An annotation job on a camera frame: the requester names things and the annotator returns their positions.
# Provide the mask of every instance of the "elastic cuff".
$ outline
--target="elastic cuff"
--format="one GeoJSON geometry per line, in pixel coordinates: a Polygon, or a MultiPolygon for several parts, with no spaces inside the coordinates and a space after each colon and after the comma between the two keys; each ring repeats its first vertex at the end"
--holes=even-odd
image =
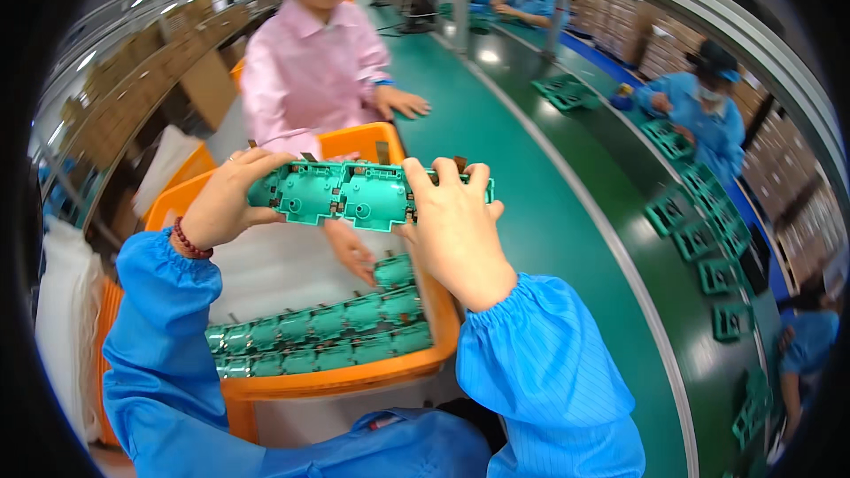
{"type": "Polygon", "coordinates": [[[518,318],[524,317],[529,299],[536,295],[533,283],[528,274],[518,273],[517,285],[504,301],[496,303],[484,312],[467,311],[467,321],[473,328],[489,328],[503,321],[516,323],[518,318]]]}
{"type": "Polygon", "coordinates": [[[171,231],[174,227],[162,230],[162,236],[154,239],[154,251],[159,261],[176,269],[180,273],[188,273],[196,281],[203,281],[215,275],[216,266],[209,259],[187,259],[171,245],[171,231]]]}

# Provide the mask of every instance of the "face mask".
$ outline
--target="face mask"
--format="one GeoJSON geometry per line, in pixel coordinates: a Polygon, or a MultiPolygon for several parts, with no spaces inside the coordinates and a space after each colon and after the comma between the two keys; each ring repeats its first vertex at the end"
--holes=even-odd
{"type": "Polygon", "coordinates": [[[697,86],[696,96],[698,96],[699,98],[702,98],[705,101],[711,101],[711,102],[715,102],[715,103],[723,100],[722,94],[714,92],[713,90],[708,90],[705,87],[703,87],[702,85],[697,86]]]}

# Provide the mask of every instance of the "green conveyor belt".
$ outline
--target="green conveyor belt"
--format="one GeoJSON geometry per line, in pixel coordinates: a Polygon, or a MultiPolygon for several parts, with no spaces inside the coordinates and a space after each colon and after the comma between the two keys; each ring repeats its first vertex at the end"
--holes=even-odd
{"type": "MultiPolygon", "coordinates": [[[[377,27],[398,22],[388,8],[367,12],[377,27]]],[[[514,115],[433,37],[385,42],[398,86],[433,106],[426,119],[397,123],[407,152],[426,161],[462,155],[491,166],[506,207],[499,229],[508,259],[517,270],[561,277],[579,292],[637,401],[632,418],[647,454],[646,475],[687,475],[682,430],[660,353],[626,278],[579,199],[514,115]]]]}

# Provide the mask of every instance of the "red bead bracelet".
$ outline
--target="red bead bracelet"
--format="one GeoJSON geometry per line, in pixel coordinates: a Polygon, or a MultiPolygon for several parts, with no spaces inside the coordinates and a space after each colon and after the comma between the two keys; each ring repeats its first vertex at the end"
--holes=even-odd
{"type": "Polygon", "coordinates": [[[174,234],[177,235],[180,243],[183,244],[183,248],[186,250],[186,253],[188,253],[193,259],[208,259],[212,257],[213,248],[210,248],[209,250],[198,250],[192,242],[186,239],[186,235],[183,234],[183,229],[180,227],[180,223],[182,221],[182,216],[178,216],[174,221],[174,234]]]}

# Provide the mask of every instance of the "orange crate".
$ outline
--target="orange crate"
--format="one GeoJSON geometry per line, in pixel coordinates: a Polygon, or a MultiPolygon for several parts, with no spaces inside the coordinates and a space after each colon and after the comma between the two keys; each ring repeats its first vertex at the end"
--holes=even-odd
{"type": "MultiPolygon", "coordinates": [[[[376,141],[389,145],[389,160],[398,164],[404,153],[395,128],[388,123],[369,123],[354,128],[319,135],[325,157],[360,152],[364,159],[377,162],[376,141]]],[[[207,183],[211,173],[198,175],[166,193],[151,208],[146,229],[157,231],[183,215],[207,183]]],[[[460,323],[449,292],[435,279],[421,271],[417,258],[418,285],[431,326],[433,346],[425,351],[389,358],[360,366],[343,367],[311,374],[279,377],[226,378],[222,380],[225,398],[236,401],[267,401],[284,398],[340,395],[364,389],[396,385],[416,378],[436,374],[443,362],[454,354],[460,323]]]]}

